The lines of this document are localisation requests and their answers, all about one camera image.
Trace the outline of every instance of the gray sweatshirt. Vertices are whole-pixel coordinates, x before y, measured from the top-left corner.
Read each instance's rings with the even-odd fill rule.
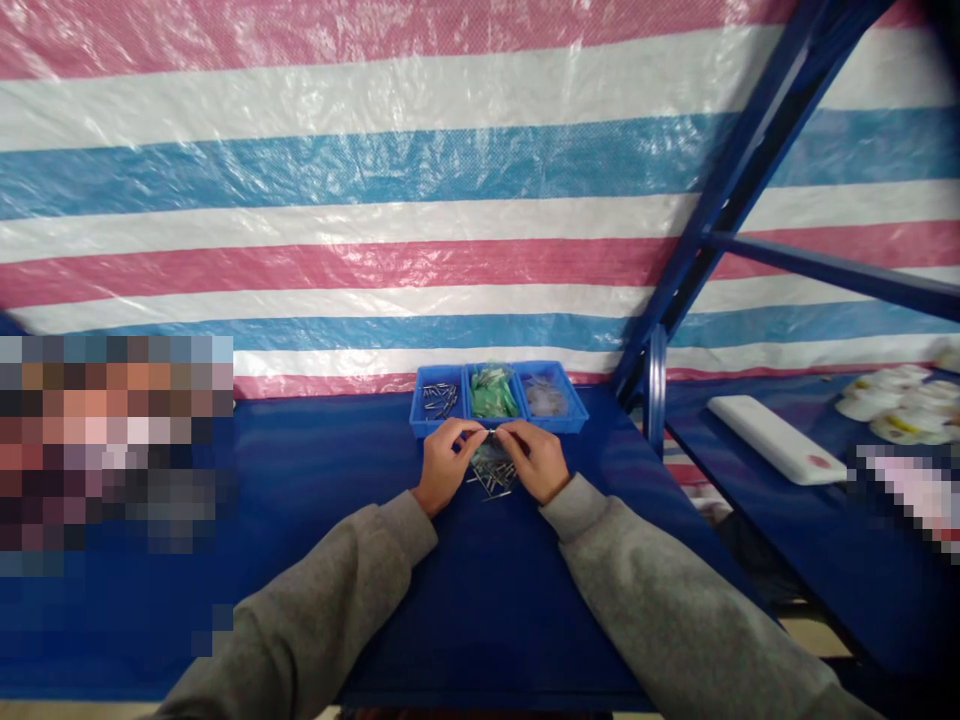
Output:
[[[672,536],[577,475],[540,510],[591,612],[668,718],[877,718]],[[437,544],[409,492],[365,507],[234,610],[156,718],[316,717]]]

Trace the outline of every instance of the striped tarp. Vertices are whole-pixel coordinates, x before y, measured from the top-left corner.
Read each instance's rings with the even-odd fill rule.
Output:
[[[0,307],[226,334],[252,397],[609,374],[791,3],[0,5]],[[956,96],[898,4],[745,230],[960,279]],[[726,259],[675,378],[929,359],[955,325]]]

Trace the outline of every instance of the pixelated blur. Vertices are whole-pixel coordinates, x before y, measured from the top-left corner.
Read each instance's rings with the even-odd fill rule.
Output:
[[[897,512],[960,565],[960,447],[860,445],[856,456]]]
[[[233,338],[0,337],[0,397],[0,575],[112,521],[152,553],[212,532],[227,469],[194,460],[233,414]]]

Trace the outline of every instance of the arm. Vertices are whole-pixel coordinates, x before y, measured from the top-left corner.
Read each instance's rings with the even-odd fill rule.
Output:
[[[482,432],[460,437],[476,430]],[[413,567],[437,544],[430,518],[450,502],[485,437],[478,423],[444,423],[424,442],[420,485],[342,520],[305,558],[237,605],[225,646],[196,660],[154,717],[319,715],[403,599]]]
[[[498,437],[590,611],[666,717],[878,717],[685,545],[570,479],[556,438],[517,426]]]

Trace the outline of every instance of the finger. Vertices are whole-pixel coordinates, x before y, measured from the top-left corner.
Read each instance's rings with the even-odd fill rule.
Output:
[[[462,458],[464,464],[470,462],[470,458],[473,457],[473,454],[477,451],[483,441],[487,439],[487,431],[475,432],[473,435],[467,438],[467,441],[463,444],[463,449],[460,451],[458,457]]]
[[[470,430],[486,432],[483,425],[476,420],[449,418],[444,421],[443,425],[434,430],[431,437],[437,438],[438,442],[443,443],[446,447],[450,447],[453,445],[453,441],[460,436],[460,433]]]
[[[523,454],[523,448],[520,447],[520,443],[518,443],[517,439],[507,430],[504,430],[508,425],[515,424],[516,423],[505,423],[498,427],[497,439],[500,441],[500,444],[503,445],[504,450],[510,454],[510,459],[513,460],[513,466],[517,469],[518,473],[521,475],[524,473],[532,473],[533,465],[530,464],[527,456]]]
[[[543,428],[538,428],[536,425],[532,425],[526,420],[513,420],[511,422],[504,423],[497,429],[503,429],[508,433],[516,435],[527,444],[527,447],[533,447],[537,440],[542,441],[544,437],[550,436],[550,433],[548,433],[546,430]]]

